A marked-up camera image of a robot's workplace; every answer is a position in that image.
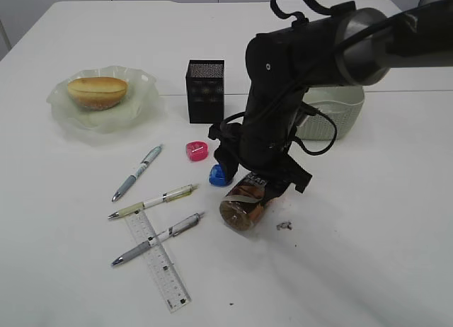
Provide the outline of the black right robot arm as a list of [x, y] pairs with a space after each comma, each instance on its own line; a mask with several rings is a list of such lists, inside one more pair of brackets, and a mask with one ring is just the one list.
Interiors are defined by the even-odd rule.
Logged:
[[242, 123], [232, 115], [209, 130], [220, 142], [214, 156], [227, 180], [244, 167], [264, 182], [261, 203], [281, 196], [289, 185], [303, 192], [311, 180], [288, 154], [291, 144], [299, 143], [297, 127], [319, 114], [303, 100], [311, 87], [370, 86], [391, 68], [452, 65], [452, 0], [391, 17], [352, 1], [329, 8], [302, 1], [321, 18], [285, 13], [270, 0], [273, 13], [292, 24], [249, 42], [251, 87]]

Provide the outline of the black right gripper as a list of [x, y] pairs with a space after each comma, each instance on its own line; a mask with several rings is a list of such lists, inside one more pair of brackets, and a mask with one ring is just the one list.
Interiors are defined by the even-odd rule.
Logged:
[[224, 183], [230, 184], [242, 166], [265, 178], [264, 203], [280, 197], [291, 183], [296, 191], [304, 192], [312, 175], [289, 156], [289, 137], [278, 138], [272, 125], [231, 122], [244, 116], [244, 112], [237, 113], [209, 128], [208, 137], [219, 141], [214, 157]]

